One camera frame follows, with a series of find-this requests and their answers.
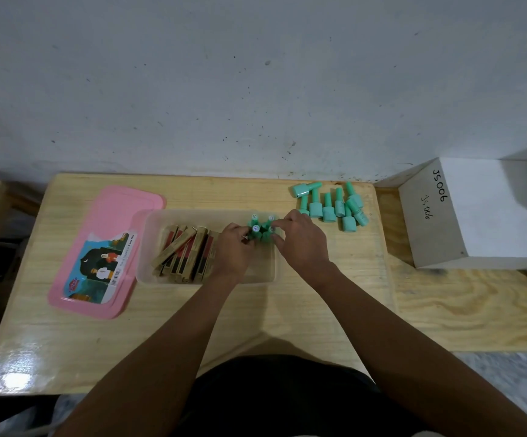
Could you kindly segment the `person's left hand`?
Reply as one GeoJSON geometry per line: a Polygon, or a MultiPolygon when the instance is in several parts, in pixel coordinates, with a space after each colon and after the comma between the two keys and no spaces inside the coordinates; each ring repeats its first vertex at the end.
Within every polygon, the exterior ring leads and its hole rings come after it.
{"type": "Polygon", "coordinates": [[[253,257],[255,246],[246,246],[234,237],[234,226],[230,223],[219,234],[215,243],[215,258],[208,277],[208,283],[225,282],[227,285],[238,285],[245,276],[253,257]]]}

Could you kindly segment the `person's right hand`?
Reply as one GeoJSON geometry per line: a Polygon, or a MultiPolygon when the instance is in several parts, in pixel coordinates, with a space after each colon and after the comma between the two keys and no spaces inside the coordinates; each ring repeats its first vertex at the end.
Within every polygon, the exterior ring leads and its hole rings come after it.
{"type": "Polygon", "coordinates": [[[281,255],[287,264],[314,290],[328,288],[339,270],[329,258],[324,232],[297,210],[274,220],[272,227],[283,232],[287,247],[281,255]]]}

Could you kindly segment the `person's right forearm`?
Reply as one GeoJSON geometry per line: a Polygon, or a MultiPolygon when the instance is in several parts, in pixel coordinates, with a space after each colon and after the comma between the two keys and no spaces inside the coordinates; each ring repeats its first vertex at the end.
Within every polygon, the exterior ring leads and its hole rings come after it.
{"type": "Polygon", "coordinates": [[[390,399],[445,437],[527,437],[527,413],[330,261],[298,271],[390,399]]]}

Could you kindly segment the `person's left forearm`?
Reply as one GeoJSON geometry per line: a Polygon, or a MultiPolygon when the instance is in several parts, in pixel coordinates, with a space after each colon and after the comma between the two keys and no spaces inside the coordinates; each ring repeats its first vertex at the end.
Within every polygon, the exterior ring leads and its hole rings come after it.
{"type": "Polygon", "coordinates": [[[217,267],[165,324],[88,392],[53,437],[166,437],[180,419],[216,320],[244,275],[217,267]]]}

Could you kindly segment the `clear plastic container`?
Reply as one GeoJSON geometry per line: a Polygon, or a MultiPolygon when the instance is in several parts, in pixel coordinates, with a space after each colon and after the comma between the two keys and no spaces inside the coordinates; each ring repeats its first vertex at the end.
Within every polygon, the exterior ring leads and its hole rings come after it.
{"type": "MultiPolygon", "coordinates": [[[[247,225],[256,214],[260,223],[276,216],[273,210],[215,209],[215,208],[166,208],[153,210],[145,218],[140,235],[138,261],[135,277],[139,284],[173,288],[178,286],[168,275],[158,276],[153,271],[151,261],[163,250],[167,238],[167,227],[171,225],[191,225],[205,227],[220,232],[227,224],[234,222],[247,225]]],[[[242,286],[263,286],[272,284],[280,277],[281,258],[272,242],[258,241],[253,259],[241,281],[242,286]]]]}

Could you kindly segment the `cluster of green bottles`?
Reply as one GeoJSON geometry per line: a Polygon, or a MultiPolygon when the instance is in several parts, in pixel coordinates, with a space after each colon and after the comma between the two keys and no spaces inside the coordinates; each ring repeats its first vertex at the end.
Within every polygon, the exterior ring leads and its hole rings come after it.
{"type": "Polygon", "coordinates": [[[345,233],[368,226],[369,217],[364,211],[364,201],[352,182],[338,183],[337,187],[325,193],[320,192],[321,186],[321,182],[312,182],[289,187],[290,194],[298,200],[299,213],[325,223],[338,222],[345,233]]]}

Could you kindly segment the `row of gold lipstick boxes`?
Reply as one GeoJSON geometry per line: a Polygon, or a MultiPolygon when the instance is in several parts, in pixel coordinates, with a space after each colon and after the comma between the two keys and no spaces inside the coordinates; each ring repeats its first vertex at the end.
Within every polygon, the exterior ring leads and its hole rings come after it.
{"type": "Polygon", "coordinates": [[[201,284],[209,275],[220,232],[207,227],[168,225],[160,231],[159,257],[164,250],[176,249],[164,261],[151,267],[151,276],[166,284],[201,284]]]}

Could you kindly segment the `pink lid with picture label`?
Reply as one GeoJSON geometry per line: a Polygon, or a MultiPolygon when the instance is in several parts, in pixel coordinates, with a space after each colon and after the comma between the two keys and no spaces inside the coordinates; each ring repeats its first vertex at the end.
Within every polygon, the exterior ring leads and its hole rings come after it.
{"type": "Polygon", "coordinates": [[[52,307],[112,319],[127,305],[146,217],[163,210],[161,195],[111,185],[93,200],[49,289],[52,307]]]}

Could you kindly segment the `person's black shorts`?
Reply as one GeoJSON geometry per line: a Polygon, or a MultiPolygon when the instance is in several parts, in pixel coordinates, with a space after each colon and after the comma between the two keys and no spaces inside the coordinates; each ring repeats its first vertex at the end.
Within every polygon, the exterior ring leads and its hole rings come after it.
{"type": "Polygon", "coordinates": [[[353,368],[294,355],[233,358],[196,379],[170,437],[413,437],[422,420],[353,368]]]}

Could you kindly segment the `white cardboard box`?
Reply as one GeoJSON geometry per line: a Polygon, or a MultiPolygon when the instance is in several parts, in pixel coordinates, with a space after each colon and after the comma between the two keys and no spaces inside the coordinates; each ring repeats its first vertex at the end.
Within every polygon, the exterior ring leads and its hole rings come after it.
{"type": "Polygon", "coordinates": [[[527,270],[527,161],[437,158],[399,197],[417,269],[527,270]]]}

